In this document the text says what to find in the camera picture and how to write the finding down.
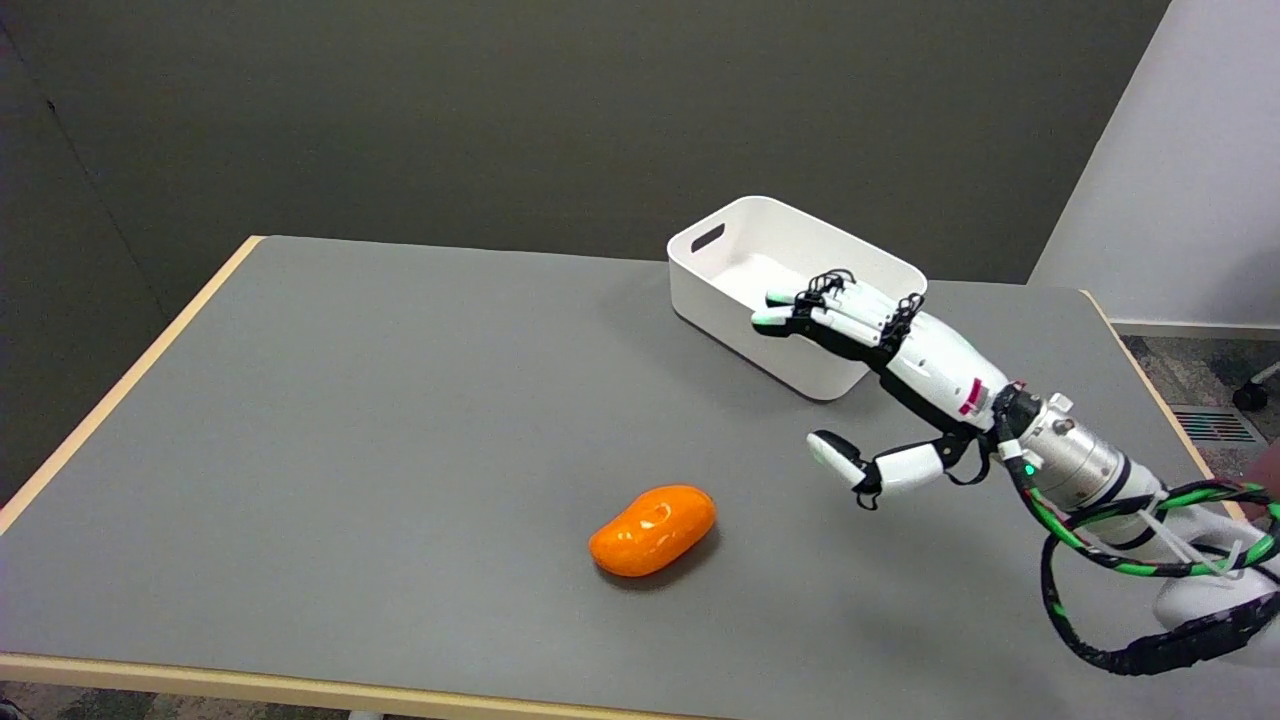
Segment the white robot finger segment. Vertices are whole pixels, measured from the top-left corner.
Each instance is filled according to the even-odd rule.
[[[876,347],[879,345],[879,331],[874,327],[860,323],[854,318],[818,307],[815,307],[809,316],[814,323],[831,328],[847,338],[858,341],[860,345],[865,345],[867,347]]]
[[[897,309],[897,301],[869,284],[850,284],[844,290],[831,291],[823,296],[831,310],[840,310],[850,316],[882,318],[887,320]]]
[[[942,477],[942,459],[931,443],[876,457],[884,497],[904,493]]]
[[[791,306],[778,306],[769,307],[768,310],[756,310],[751,313],[751,325],[755,327],[755,332],[771,337],[786,337],[795,332],[792,327],[792,314],[795,307]]]
[[[865,304],[859,301],[859,299],[835,297],[828,300],[824,297],[823,300],[828,313],[845,315],[846,318],[850,318],[863,325],[874,328],[876,332],[882,332],[884,329],[884,324],[888,323],[890,318],[893,315],[890,309],[874,304]]]
[[[804,290],[803,286],[794,288],[785,288],[785,287],[769,288],[764,293],[764,304],[768,305],[769,307],[794,305],[796,301],[796,295],[799,295],[803,290]]]
[[[817,433],[809,433],[805,442],[809,443],[809,452],[813,454],[814,459],[844,478],[849,487],[856,488],[867,479],[867,473],[863,473],[851,459],[845,457]]]

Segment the robotic hand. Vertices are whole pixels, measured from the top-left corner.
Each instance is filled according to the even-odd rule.
[[[850,484],[861,507],[874,510],[879,497],[941,477],[980,482],[997,456],[1024,506],[1050,532],[1041,553],[1042,602],[1082,660],[1120,675],[1228,653],[1240,664],[1280,666],[1280,623],[1272,621],[1280,615],[1280,503],[1261,487],[1203,480],[1170,489],[1068,415],[1070,400],[1055,393],[1046,401],[1010,382],[951,327],[922,313],[919,295],[895,301],[849,270],[832,270],[806,288],[769,292],[765,302],[768,310],[751,316],[756,332],[799,334],[867,364],[881,387],[941,433],[870,459],[831,430],[810,433],[813,455]],[[982,469],[959,480],[950,469],[973,442]],[[1203,507],[1220,501],[1266,506],[1268,529]],[[1169,632],[1111,651],[1082,641],[1053,582],[1059,543],[1119,573],[1169,578],[1153,607]]]

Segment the dark gray wall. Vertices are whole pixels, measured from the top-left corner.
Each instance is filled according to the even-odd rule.
[[[0,503],[164,327],[44,97],[0,35]]]
[[[173,314],[250,233],[659,258],[773,195],[1032,270],[1167,0],[12,0]]]

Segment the bin handle hole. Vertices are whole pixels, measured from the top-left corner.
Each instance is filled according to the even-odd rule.
[[[703,247],[707,247],[708,245],[710,245],[712,242],[714,242],[716,238],[718,238],[722,234],[724,234],[724,223],[721,223],[721,224],[716,225],[714,228],[707,231],[705,233],[703,233],[701,237],[699,237],[698,240],[695,240],[694,242],[691,242],[689,245],[689,252],[698,252]]]

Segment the floor vent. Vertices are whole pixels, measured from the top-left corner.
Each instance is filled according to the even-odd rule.
[[[1187,437],[1204,447],[1266,447],[1267,441],[1235,407],[1170,405]]]

